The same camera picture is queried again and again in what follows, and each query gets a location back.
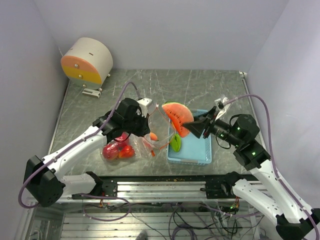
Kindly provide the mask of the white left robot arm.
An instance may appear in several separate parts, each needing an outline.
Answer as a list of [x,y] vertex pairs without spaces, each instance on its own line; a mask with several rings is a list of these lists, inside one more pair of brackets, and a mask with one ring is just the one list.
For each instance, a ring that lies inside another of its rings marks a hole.
[[23,186],[44,208],[68,195],[102,195],[104,182],[92,171],[81,175],[67,172],[81,159],[101,149],[123,133],[143,137],[150,133],[149,98],[123,99],[114,111],[97,118],[79,137],[43,158],[36,155],[26,164]]

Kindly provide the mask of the watermelon slice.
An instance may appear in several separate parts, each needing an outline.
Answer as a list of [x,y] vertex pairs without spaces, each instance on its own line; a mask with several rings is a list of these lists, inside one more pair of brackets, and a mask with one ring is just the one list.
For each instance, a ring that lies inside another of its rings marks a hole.
[[183,124],[194,121],[194,116],[189,108],[179,102],[166,102],[161,107],[180,137],[185,138],[190,131]]

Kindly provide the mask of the green fruit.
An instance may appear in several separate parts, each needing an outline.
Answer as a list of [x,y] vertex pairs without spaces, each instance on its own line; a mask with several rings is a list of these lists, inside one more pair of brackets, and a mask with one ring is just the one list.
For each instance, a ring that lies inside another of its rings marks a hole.
[[179,152],[180,149],[181,149],[181,145],[182,145],[182,142],[181,142],[181,137],[178,133],[175,133],[174,136],[172,137],[169,145],[171,146],[172,150],[174,152]]

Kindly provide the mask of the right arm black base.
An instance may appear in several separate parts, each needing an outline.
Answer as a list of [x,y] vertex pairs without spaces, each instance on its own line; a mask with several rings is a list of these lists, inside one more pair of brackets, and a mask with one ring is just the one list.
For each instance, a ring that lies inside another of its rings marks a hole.
[[235,198],[233,187],[237,181],[243,179],[245,179],[243,175],[233,171],[222,176],[220,180],[207,181],[200,191],[206,194],[207,199]]

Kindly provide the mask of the orange fruit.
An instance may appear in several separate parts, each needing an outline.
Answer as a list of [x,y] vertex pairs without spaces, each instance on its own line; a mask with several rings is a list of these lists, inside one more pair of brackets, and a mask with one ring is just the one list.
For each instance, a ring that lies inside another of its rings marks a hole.
[[158,141],[159,140],[157,135],[155,133],[153,133],[153,132],[151,132],[149,134],[149,138],[150,138],[151,141]]

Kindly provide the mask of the red apple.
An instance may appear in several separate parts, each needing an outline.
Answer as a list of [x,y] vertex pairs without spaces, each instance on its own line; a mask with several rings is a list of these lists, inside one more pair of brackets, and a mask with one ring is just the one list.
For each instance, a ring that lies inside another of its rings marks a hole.
[[119,149],[115,144],[108,144],[102,149],[102,156],[105,160],[113,161],[119,155]]
[[129,134],[127,132],[123,132],[121,136],[114,139],[115,146],[118,149],[123,149],[125,146],[129,145]]
[[120,159],[131,158],[135,155],[135,150],[131,145],[126,145],[118,154]]

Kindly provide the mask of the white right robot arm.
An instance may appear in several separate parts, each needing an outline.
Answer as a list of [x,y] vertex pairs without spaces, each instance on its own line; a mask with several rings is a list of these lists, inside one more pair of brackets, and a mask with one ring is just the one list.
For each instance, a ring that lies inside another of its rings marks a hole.
[[249,114],[234,115],[234,123],[217,118],[217,110],[195,116],[193,122],[183,123],[197,138],[210,135],[235,147],[235,159],[257,180],[268,194],[252,186],[244,176],[233,171],[225,175],[220,186],[226,198],[237,196],[244,199],[265,215],[274,225],[283,240],[302,240],[312,230],[317,230],[320,210],[312,208],[276,172],[272,158],[266,149],[256,141],[260,129]]

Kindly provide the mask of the clear zip top bag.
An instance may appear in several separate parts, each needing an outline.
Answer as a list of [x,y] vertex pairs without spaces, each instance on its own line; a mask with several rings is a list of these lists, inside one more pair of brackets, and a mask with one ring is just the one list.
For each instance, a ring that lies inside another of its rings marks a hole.
[[150,133],[142,137],[133,135],[136,138],[141,157],[155,157],[161,151],[165,151],[170,145],[172,137],[177,133],[169,117],[156,102],[153,101],[148,108],[148,114],[150,133],[155,133],[158,141],[152,141]]

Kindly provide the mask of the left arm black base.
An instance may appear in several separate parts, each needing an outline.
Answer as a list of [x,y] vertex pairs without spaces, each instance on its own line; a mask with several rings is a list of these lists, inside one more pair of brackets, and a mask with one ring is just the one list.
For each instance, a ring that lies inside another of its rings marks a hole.
[[95,182],[93,189],[88,193],[89,195],[98,197],[117,196],[118,185],[112,179],[106,178],[104,176],[98,176],[92,171],[87,171],[86,174],[92,177]]

